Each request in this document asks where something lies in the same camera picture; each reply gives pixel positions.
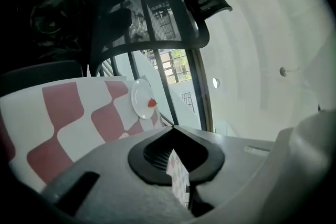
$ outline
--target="light fixture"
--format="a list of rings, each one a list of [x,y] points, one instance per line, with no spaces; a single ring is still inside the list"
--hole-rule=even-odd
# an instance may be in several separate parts
[[[212,83],[214,84],[215,89],[217,89],[220,86],[219,79],[213,78]]]

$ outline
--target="white wall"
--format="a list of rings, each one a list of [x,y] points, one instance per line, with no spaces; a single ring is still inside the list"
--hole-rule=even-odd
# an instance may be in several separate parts
[[[128,54],[117,55],[115,56],[115,60],[119,73],[126,76],[127,80],[134,80]]]
[[[182,98],[183,93],[190,92],[191,100],[193,102],[195,114],[198,119],[198,123],[201,125],[199,112],[198,112],[198,105],[197,105],[197,99],[196,94],[194,90],[194,85],[192,80],[182,81],[179,83],[174,83],[169,85],[170,89],[173,90],[180,98]]]
[[[227,122],[242,137],[275,140],[318,103],[336,107],[335,28],[325,0],[227,2],[233,11],[206,21],[210,42],[201,49],[217,133]],[[284,78],[280,67],[296,71]]]
[[[216,134],[233,136],[233,137],[241,137],[235,130],[232,129],[230,124],[227,121],[221,120],[216,122],[216,127],[214,129]]]

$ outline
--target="metal pole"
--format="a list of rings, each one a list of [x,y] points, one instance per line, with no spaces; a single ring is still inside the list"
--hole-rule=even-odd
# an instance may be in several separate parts
[[[163,118],[165,121],[167,121],[167,123],[169,123],[171,126],[174,126],[174,123],[172,123],[170,120],[168,120],[165,115],[163,115],[162,113],[160,113],[161,118]]]
[[[118,67],[117,67],[117,62],[115,60],[116,60],[115,57],[110,58],[113,75],[114,76],[120,76],[119,70],[118,70]]]
[[[204,131],[213,132],[211,102],[201,52],[199,49],[194,49],[186,50],[185,54],[193,79],[201,128]]]
[[[168,52],[168,54],[169,54],[169,59],[170,59],[170,63],[171,63],[171,66],[172,66],[173,74],[174,74],[174,77],[175,77],[175,81],[176,81],[176,83],[178,83],[178,76],[177,76],[177,72],[176,72],[176,68],[175,68],[175,64],[174,64],[174,59],[172,57],[171,52]]]
[[[178,125],[179,121],[177,119],[174,103],[173,103],[172,96],[171,96],[170,91],[169,91],[169,85],[168,85],[168,82],[167,82],[166,74],[165,74],[164,69],[163,69],[160,53],[159,53],[158,50],[153,50],[153,52],[154,52],[154,56],[155,56],[155,59],[156,59],[157,69],[159,70],[160,78],[161,78],[161,81],[162,81],[163,90],[164,90],[164,93],[166,95],[168,106],[169,106],[169,109],[170,109],[170,113],[171,113],[172,118],[173,118],[173,122],[174,122],[175,125]]]
[[[128,54],[128,59],[130,60],[130,65],[131,65],[131,69],[132,69],[134,79],[139,79],[140,76],[139,76],[137,63],[136,63],[135,58],[134,58],[134,52],[128,52],[127,54]]]
[[[105,75],[104,75],[104,71],[103,71],[103,65],[102,65],[102,64],[100,65],[99,75],[100,75],[101,77],[105,77]]]

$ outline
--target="black vent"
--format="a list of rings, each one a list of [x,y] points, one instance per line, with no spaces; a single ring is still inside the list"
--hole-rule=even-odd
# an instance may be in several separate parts
[[[180,157],[194,186],[212,180],[225,159],[218,145],[174,126],[134,145],[128,154],[128,163],[148,184],[171,186],[172,178],[166,169],[172,150]]]
[[[203,145],[176,129],[171,129],[145,147],[144,158],[151,165],[165,172],[172,150],[176,151],[189,173],[208,158],[208,152]]]

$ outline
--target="strawberry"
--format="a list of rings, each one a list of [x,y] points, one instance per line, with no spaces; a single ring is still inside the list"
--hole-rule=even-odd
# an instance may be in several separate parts
[[[156,104],[157,104],[157,102],[153,98],[151,98],[151,100],[149,100],[149,102],[148,102],[148,107],[153,108],[153,107],[156,106]]]

